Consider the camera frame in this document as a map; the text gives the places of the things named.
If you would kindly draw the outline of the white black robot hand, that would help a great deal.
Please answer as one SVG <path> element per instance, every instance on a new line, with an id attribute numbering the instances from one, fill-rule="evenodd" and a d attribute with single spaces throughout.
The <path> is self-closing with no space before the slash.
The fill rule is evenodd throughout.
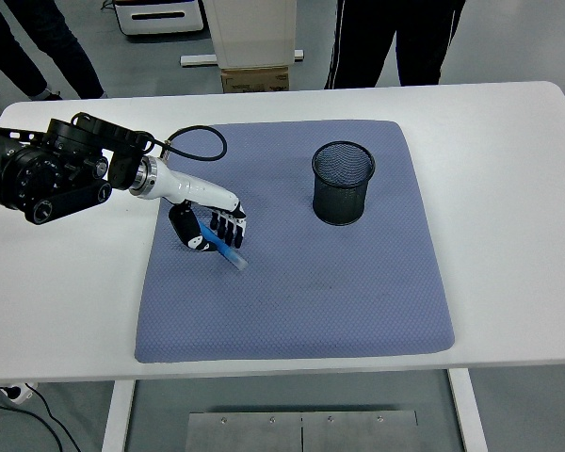
<path id="1" fill-rule="evenodd" d="M 240 248 L 246 232 L 247 216 L 238 197 L 231 191 L 203 179 L 171 170 L 156 157 L 145 156 L 138 168 L 141 199 L 164 198 L 171 204 L 169 219 L 182 243 L 192 250 L 213 251 L 217 247 L 202 233 L 192 205 L 212 212 L 210 228 L 228 246 Z"/>

